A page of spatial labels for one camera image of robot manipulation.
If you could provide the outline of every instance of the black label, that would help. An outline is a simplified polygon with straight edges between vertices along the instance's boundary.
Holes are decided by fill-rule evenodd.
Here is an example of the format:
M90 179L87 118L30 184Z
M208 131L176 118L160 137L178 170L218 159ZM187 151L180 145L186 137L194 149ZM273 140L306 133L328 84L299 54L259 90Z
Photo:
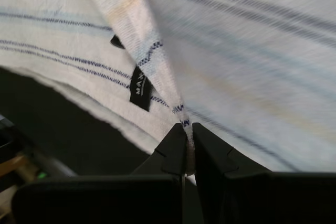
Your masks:
M130 89L130 102L148 111L151 102L152 85L138 66L133 72Z

